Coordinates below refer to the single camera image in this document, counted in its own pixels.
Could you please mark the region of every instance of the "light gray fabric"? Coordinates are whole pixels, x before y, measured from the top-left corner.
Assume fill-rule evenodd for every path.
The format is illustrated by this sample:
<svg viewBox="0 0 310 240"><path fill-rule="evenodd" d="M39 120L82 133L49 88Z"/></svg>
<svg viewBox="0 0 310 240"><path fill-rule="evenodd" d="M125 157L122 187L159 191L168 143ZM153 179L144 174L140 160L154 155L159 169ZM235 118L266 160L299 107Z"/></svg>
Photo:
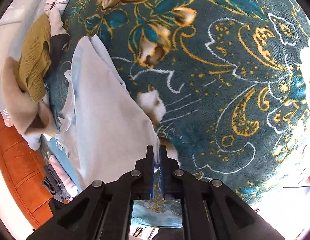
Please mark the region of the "light gray fabric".
<svg viewBox="0 0 310 240"><path fill-rule="evenodd" d="M71 71L64 75L69 88L59 113L59 140L82 188L95 179L108 183L133 170L148 145L153 145L159 163L159 141L151 120L126 91L97 36L78 42Z"/></svg>

